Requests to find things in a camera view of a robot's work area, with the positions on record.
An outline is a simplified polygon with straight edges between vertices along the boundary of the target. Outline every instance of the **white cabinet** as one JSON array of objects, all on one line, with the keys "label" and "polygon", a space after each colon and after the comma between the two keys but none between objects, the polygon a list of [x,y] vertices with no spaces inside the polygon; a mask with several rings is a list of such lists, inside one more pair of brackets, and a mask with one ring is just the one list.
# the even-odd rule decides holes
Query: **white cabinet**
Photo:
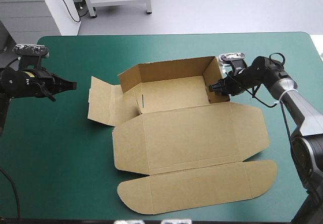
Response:
[{"label": "white cabinet", "polygon": [[[73,0],[65,0],[74,19]],[[0,21],[16,43],[36,44],[43,36],[77,35],[80,23],[62,0],[0,0]]]}]

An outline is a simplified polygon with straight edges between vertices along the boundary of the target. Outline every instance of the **cabinet drawer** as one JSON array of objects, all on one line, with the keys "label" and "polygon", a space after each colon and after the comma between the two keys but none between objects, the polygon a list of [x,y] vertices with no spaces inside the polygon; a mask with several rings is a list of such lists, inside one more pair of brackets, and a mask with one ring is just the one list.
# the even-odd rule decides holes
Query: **cabinet drawer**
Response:
[{"label": "cabinet drawer", "polygon": [[9,32],[59,31],[53,17],[1,18]]},{"label": "cabinet drawer", "polygon": [[60,36],[59,31],[37,31],[37,32],[10,32],[16,44],[37,44],[38,40],[44,36]]},{"label": "cabinet drawer", "polygon": [[0,18],[11,17],[51,17],[43,2],[0,2]]}]

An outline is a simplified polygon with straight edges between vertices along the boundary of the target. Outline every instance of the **cardboard box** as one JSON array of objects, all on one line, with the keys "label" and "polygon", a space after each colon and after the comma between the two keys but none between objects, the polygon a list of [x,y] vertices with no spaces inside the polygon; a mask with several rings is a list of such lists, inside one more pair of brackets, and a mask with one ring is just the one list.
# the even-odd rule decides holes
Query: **cardboard box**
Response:
[{"label": "cardboard box", "polygon": [[138,64],[121,85],[92,77],[88,118],[116,126],[115,166],[149,175],[119,184],[132,210],[157,214],[255,198],[277,175],[272,160],[243,162],[269,146],[260,109],[208,91],[215,57]]}]

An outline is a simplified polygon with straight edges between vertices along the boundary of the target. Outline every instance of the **unfolded cardboard box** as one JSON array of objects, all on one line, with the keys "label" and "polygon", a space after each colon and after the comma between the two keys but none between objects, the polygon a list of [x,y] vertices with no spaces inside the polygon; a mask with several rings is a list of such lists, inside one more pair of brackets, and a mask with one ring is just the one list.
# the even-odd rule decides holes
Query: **unfolded cardboard box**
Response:
[{"label": "unfolded cardboard box", "polygon": [[260,109],[208,91],[215,57],[138,64],[121,85],[92,77],[88,118],[116,126],[115,166],[149,175],[119,184],[132,210],[157,214],[255,198],[277,175]]}]

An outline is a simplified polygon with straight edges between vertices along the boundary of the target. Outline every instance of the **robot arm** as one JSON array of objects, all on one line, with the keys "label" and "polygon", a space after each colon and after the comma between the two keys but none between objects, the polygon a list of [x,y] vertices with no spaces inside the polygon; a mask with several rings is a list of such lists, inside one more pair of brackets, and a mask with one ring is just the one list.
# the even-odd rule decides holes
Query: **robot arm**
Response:
[{"label": "robot arm", "polygon": [[42,67],[41,60],[48,57],[47,47],[18,44],[13,52],[19,56],[18,70],[9,66],[0,68],[0,135],[11,99],[47,97],[55,101],[55,94],[76,89],[76,82],[64,80]]},{"label": "robot arm", "polygon": [[263,84],[281,103],[282,110],[283,105],[286,107],[297,126],[289,136],[292,158],[309,194],[292,223],[323,223],[323,115],[298,93],[296,82],[284,70],[284,56],[278,54],[283,58],[282,62],[273,60],[270,55],[269,58],[257,57],[249,67],[244,62],[243,53],[220,55],[223,72],[227,66],[232,70],[209,89],[232,96],[252,89],[255,96]]}]

